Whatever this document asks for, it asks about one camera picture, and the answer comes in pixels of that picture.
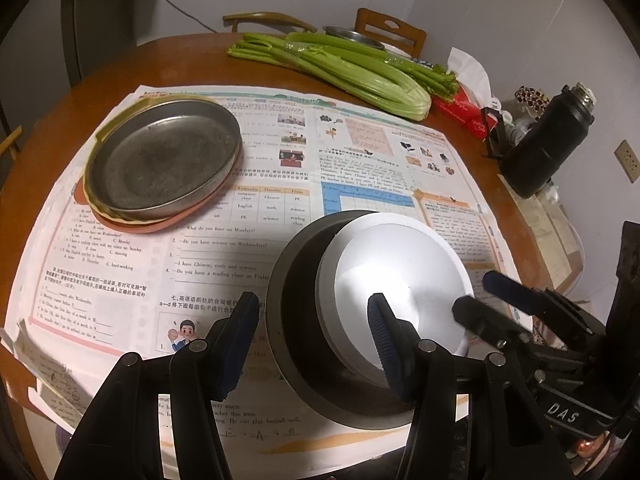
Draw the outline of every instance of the wooden chair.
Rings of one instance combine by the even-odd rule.
[[[0,142],[0,155],[2,155],[6,150],[9,150],[11,158],[15,160],[18,157],[18,153],[20,153],[15,141],[18,140],[18,137],[21,135],[22,126],[18,126],[10,135],[6,136],[6,139]]]
[[[281,25],[284,27],[299,27],[303,31],[317,32],[313,25],[303,22],[281,12],[244,12],[242,14],[228,14],[222,16],[223,22],[232,22],[231,32],[238,31],[238,23],[260,23],[261,25]]]
[[[366,30],[367,25],[378,28],[379,30],[384,30],[390,34],[395,34],[402,38],[407,38],[413,44],[409,44],[401,40],[395,40],[388,36]],[[412,57],[420,56],[422,48],[424,47],[424,41],[427,39],[427,33],[421,28],[413,27],[408,23],[394,18],[393,16],[374,12],[373,10],[366,9],[364,7],[358,9],[355,31],[360,34],[364,34],[365,36],[369,36],[374,40],[383,41],[384,43],[396,46],[400,50],[410,54]]]

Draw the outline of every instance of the wall outlet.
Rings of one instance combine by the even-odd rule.
[[[625,170],[626,176],[629,177],[631,183],[634,183],[640,176],[640,162],[638,162],[634,150],[626,140],[623,140],[614,153],[622,169]]]

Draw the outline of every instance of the red tissue box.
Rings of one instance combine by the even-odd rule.
[[[489,131],[497,124],[497,121],[491,117],[491,115],[487,115],[486,120],[489,125],[489,130],[487,130],[482,120],[480,108],[469,100],[462,86],[460,87],[460,91],[453,97],[452,102],[447,103],[444,99],[436,96],[431,97],[431,102],[438,110],[443,111],[456,122],[462,124],[471,135],[480,140],[484,140],[489,134]]]

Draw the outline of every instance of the celery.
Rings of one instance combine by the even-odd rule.
[[[413,62],[410,59],[389,54],[386,51],[357,43],[356,41],[336,38],[326,34],[315,34],[311,32],[292,32],[287,35],[287,41],[315,44],[323,50],[331,52],[336,48],[364,54],[373,59],[379,60],[404,72],[412,79],[416,80],[420,86],[424,87],[430,94],[437,95],[446,100],[452,100],[460,88],[456,80],[456,75],[446,73],[443,67],[435,65],[429,68],[422,64]]]
[[[228,54],[298,68],[389,113],[416,121],[422,120],[431,106],[430,96],[414,80],[364,54],[346,51],[340,56],[318,44],[297,44],[255,33],[244,34]]]

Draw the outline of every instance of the metal tray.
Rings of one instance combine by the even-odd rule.
[[[98,133],[84,170],[87,198],[124,220],[168,218],[212,193],[242,146],[226,108],[200,96],[149,98]]]
[[[372,46],[378,50],[384,50],[385,46],[380,43],[378,40],[374,40],[373,38],[369,38],[364,34],[360,34],[355,30],[349,30],[348,28],[342,27],[330,27],[326,26],[322,28],[324,33],[328,36],[335,36],[336,38],[343,38],[344,40],[355,41],[356,43],[361,43],[367,46]]]

